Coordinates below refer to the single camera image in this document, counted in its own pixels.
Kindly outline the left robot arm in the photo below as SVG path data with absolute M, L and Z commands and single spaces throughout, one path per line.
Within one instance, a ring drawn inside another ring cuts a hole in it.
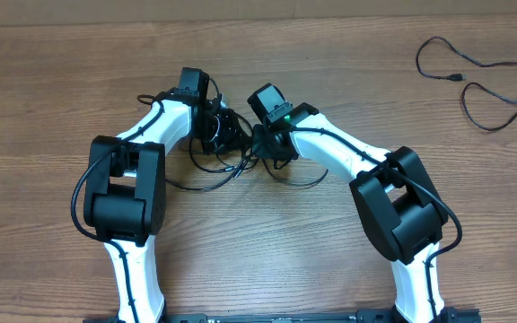
M 104 244 L 114 267 L 119 297 L 114 322 L 161 322 L 165 299 L 158 283 L 155 237 L 166 206 L 165 158 L 181 139 L 197 139 L 205 154 L 246 148 L 250 136 L 223 95 L 209 99 L 215 81 L 185 67 L 178 86 L 140 95 L 148 114 L 117 136 L 92 141 L 89 166 L 74 193 L 83 194 L 83 218 Z

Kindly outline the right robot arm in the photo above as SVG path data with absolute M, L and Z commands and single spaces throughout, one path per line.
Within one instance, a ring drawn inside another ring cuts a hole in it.
M 308 103 L 294 106 L 275 85 L 247 102 L 258 117 L 254 153 L 288 163 L 299 157 L 319 163 L 347 181 L 364 233 L 391 262 L 395 311 L 406 322 L 439 322 L 435 254 L 449 215 L 417 154 L 366 144 L 333 125 Z

